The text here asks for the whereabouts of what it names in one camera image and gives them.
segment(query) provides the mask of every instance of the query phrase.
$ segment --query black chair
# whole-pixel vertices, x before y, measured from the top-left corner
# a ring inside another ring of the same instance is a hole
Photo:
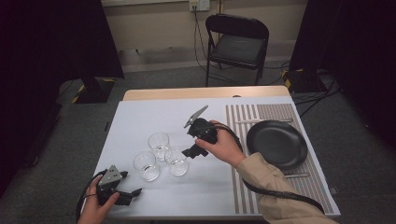
[[[209,82],[210,62],[246,69],[258,69],[255,85],[262,77],[268,46],[268,28],[260,21],[226,14],[211,15],[205,22],[209,35],[206,65],[206,86]],[[213,33],[221,34],[215,44]]]

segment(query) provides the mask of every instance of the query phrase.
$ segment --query hand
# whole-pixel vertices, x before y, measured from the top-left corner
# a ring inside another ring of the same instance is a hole
[[[87,196],[91,196],[87,197],[87,201],[85,202],[84,209],[82,210],[81,217],[78,221],[79,224],[102,223],[111,206],[113,206],[120,197],[120,194],[116,192],[108,198],[107,202],[103,206],[101,206],[96,195],[96,185],[99,183],[101,178],[102,177],[100,175],[97,176],[87,189]]]
[[[221,126],[218,121],[210,120],[215,126]],[[225,130],[218,129],[218,142],[210,144],[202,139],[196,139],[195,144],[198,147],[206,149],[221,161],[225,161],[236,168],[242,160],[246,158],[245,154],[239,149],[233,137]]]

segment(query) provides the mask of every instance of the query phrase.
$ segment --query glass cup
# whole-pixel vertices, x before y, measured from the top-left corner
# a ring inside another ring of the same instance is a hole
[[[147,181],[152,181],[160,175],[160,167],[156,165],[156,157],[150,151],[140,152],[134,158],[134,168]]]
[[[179,149],[168,149],[165,152],[165,161],[172,175],[184,175],[189,169],[187,157]]]
[[[166,150],[170,149],[169,136],[166,133],[154,133],[148,139],[148,146],[159,161],[164,161]]]

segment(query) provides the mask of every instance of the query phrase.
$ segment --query wall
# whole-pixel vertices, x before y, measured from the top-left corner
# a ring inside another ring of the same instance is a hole
[[[141,2],[102,1],[118,50],[193,46],[195,18],[189,12],[188,1]],[[206,43],[207,16],[221,10],[223,13],[256,18],[270,30],[268,57],[291,55],[306,2],[307,0],[212,0],[211,10],[197,12],[197,20]]]

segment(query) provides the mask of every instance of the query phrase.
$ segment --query beige sleeve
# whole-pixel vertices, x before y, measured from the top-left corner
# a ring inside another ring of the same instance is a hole
[[[286,181],[285,176],[275,166],[269,164],[260,153],[244,159],[236,171],[249,184],[269,190],[298,193]],[[262,196],[260,209],[265,220],[274,224],[282,223],[336,223],[323,215],[315,206],[291,199]]]

